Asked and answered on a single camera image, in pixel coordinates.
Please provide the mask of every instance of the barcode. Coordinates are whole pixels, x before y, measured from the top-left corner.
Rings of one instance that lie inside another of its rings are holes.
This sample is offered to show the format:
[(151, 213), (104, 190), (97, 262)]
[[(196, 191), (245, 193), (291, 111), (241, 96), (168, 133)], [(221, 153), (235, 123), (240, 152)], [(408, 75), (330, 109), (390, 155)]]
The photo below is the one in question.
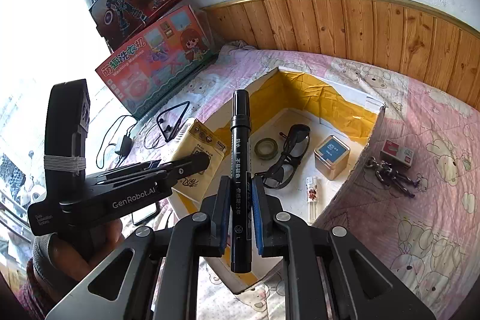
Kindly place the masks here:
[(187, 121), (183, 127), (180, 129), (180, 131), (178, 132), (177, 136), (175, 137), (174, 139), (174, 143), (180, 143), (180, 140), (182, 140), (182, 137), (183, 135), (185, 134), (185, 132), (187, 131), (188, 127), (190, 126), (190, 123)]

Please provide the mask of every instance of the wooden paneling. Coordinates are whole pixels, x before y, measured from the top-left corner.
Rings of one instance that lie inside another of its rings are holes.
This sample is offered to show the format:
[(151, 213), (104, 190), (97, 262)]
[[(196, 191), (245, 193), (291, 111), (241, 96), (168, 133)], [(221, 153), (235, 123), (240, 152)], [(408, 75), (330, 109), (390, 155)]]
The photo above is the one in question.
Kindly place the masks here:
[(229, 13), (232, 24), (238, 33), (239, 40), (244, 40), (248, 45), (256, 46), (257, 41), (255, 40), (254, 31), (251, 28), (243, 4), (234, 4), (233, 6), (230, 6)]
[(317, 21), (311, 0), (286, 0), (300, 52), (320, 53)]
[(342, 0), (312, 0), (323, 55), (347, 57)]
[(436, 18), (433, 29), (433, 44), (423, 81), (445, 91), (455, 65), (460, 29)]
[(262, 1), (244, 3), (258, 49), (276, 48), (272, 27)]
[(402, 58), (403, 7), (387, 2), (374, 2), (373, 8), (373, 63), (377, 67), (398, 72)]
[(342, 0), (346, 30), (346, 55), (373, 64), (374, 11), (371, 0)]
[(287, 1), (265, 0), (263, 4), (270, 19), (270, 26), (272, 27), (273, 38), (277, 49), (282, 51), (297, 51), (297, 40), (293, 32)]
[(446, 92), (475, 106), (480, 89), (479, 63), (480, 40), (461, 31), (455, 65)]
[(384, 0), (245, 0), (207, 14), (226, 40), (373, 64), (480, 109), (480, 33), (433, 9)]
[(423, 81), (430, 57), (434, 19), (409, 8), (404, 9), (404, 18), (400, 73)]

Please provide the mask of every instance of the phone screen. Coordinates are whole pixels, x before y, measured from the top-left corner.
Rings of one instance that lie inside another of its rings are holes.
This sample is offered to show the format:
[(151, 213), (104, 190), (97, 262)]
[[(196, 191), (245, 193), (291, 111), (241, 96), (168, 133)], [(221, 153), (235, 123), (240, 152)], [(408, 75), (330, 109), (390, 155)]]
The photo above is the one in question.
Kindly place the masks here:
[(131, 214), (132, 222), (135, 225), (142, 223), (147, 220), (149, 217), (158, 213), (157, 203), (145, 206), (144, 208), (138, 209)]

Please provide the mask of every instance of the power adapter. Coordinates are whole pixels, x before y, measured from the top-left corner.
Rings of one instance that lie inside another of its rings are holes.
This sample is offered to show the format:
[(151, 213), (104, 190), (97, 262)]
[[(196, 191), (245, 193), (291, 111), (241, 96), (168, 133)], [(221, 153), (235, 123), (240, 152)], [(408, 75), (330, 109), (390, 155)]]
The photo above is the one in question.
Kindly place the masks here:
[(128, 156), (131, 151), (132, 140), (129, 136), (123, 135), (118, 138), (117, 146), (115, 147), (115, 153), (121, 158)]

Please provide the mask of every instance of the finger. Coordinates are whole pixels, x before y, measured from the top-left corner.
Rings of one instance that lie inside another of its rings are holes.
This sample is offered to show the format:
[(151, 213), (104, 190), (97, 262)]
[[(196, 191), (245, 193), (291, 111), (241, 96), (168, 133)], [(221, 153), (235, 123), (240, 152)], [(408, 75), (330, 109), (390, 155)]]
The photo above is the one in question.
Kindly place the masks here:
[(122, 234), (123, 224), (120, 219), (105, 224), (105, 238), (107, 242), (116, 243)]
[(57, 269), (75, 281), (81, 281), (92, 271), (85, 259), (66, 241), (59, 239), (56, 235), (52, 236), (50, 240), (52, 247), (49, 252)]
[(105, 259), (110, 252), (112, 252), (119, 244), (123, 243), (125, 238), (120, 233), (118, 236), (117, 241), (115, 243), (111, 241), (107, 241), (100, 250), (93, 255), (93, 257), (89, 260), (88, 265), (93, 269), (96, 267), (103, 259)]

